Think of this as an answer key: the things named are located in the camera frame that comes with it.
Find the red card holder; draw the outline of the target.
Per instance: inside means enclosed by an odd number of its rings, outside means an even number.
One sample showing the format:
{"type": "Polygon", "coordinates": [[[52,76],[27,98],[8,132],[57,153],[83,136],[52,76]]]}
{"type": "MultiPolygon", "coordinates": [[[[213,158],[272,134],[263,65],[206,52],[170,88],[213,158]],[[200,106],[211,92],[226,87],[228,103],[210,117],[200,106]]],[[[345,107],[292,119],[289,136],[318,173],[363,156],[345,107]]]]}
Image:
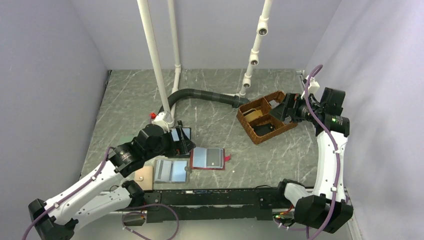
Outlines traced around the red card holder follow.
{"type": "Polygon", "coordinates": [[[232,155],[224,148],[196,147],[190,154],[190,168],[197,170],[224,170],[232,155]]]}

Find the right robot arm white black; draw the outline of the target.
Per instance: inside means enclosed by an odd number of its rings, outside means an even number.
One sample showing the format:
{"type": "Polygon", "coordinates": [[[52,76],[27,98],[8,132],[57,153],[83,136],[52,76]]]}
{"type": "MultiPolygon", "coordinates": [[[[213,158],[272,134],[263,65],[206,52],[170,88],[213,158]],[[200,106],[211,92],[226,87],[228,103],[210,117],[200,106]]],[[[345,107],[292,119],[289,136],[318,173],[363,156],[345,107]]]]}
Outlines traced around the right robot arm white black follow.
{"type": "Polygon", "coordinates": [[[270,111],[278,120],[307,121],[315,127],[318,145],[317,175],[312,192],[294,180],[284,179],[277,187],[276,203],[294,207],[292,222],[335,233],[354,213],[347,204],[343,182],[344,153],[350,135],[350,120],[342,116],[345,91],[325,88],[319,102],[299,93],[287,93],[270,111]]]}

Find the dark grey credit card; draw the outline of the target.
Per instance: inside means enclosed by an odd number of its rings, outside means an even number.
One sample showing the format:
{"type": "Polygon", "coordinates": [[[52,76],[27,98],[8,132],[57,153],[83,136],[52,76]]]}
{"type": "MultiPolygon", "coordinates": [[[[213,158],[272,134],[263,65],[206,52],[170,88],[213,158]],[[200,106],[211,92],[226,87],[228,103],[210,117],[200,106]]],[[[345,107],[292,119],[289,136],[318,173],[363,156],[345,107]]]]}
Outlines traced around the dark grey credit card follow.
{"type": "Polygon", "coordinates": [[[224,149],[207,148],[205,166],[210,169],[222,169],[224,167],[224,149]]]}

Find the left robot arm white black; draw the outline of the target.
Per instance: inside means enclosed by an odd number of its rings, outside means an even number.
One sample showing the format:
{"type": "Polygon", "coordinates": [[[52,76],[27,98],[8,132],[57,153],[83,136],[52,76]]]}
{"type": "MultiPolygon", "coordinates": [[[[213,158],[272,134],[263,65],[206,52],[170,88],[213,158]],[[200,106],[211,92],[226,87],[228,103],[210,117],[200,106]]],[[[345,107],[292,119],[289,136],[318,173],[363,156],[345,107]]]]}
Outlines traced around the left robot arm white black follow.
{"type": "Polygon", "coordinates": [[[110,212],[139,209],[146,202],[145,192],[126,177],[155,157],[185,155],[196,147],[181,125],[173,132],[148,124],[131,141],[109,146],[88,175],[60,194],[47,200],[37,198],[28,205],[31,224],[22,239],[34,228],[43,240],[69,240],[77,230],[110,212]]]}

